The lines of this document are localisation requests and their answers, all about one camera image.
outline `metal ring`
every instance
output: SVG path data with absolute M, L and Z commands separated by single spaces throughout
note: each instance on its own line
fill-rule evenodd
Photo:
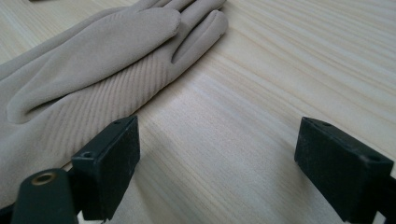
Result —
M 44 174 L 36 176 L 32 180 L 32 184 L 35 186 L 45 185 L 45 184 L 48 184 L 49 182 L 51 182 L 53 179 L 55 179 L 55 177 L 56 177 L 56 174 L 53 172 L 44 173 Z

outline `clamp hole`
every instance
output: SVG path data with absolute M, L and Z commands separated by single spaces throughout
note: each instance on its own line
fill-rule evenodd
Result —
M 91 152 L 84 152 L 81 154 L 83 158 L 92 158 L 92 153 Z
M 38 175 L 36 176 L 33 180 L 32 180 L 32 184 L 35 186 L 41 186 L 41 185 L 45 185 L 48 184 L 49 182 L 51 182 L 53 179 L 55 179 L 56 174 L 51 172 L 51 173 L 44 173 L 42 175 Z

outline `black clamp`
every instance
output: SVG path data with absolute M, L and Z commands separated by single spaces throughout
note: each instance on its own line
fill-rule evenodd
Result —
M 86 220 L 111 219 L 139 159 L 137 117 L 116 120 L 72 157 L 69 172 L 26 178 L 15 204 L 0 210 L 0 223 L 74 224 L 80 211 Z
M 329 123 L 303 118 L 294 159 L 343 221 L 396 222 L 393 161 Z

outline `beige glove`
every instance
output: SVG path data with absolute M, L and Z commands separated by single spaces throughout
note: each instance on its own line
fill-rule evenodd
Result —
M 215 10 L 224 1 L 142 0 L 1 65 L 0 207 L 26 176 L 66 164 L 195 63 L 227 29 Z

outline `wood grain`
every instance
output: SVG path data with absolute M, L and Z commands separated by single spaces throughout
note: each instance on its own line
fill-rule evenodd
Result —
M 0 63 L 134 2 L 1 1 Z M 293 160 L 300 120 L 326 120 L 396 160 L 396 2 L 222 10 L 227 34 L 137 112 L 142 159 L 111 223 L 342 223 Z

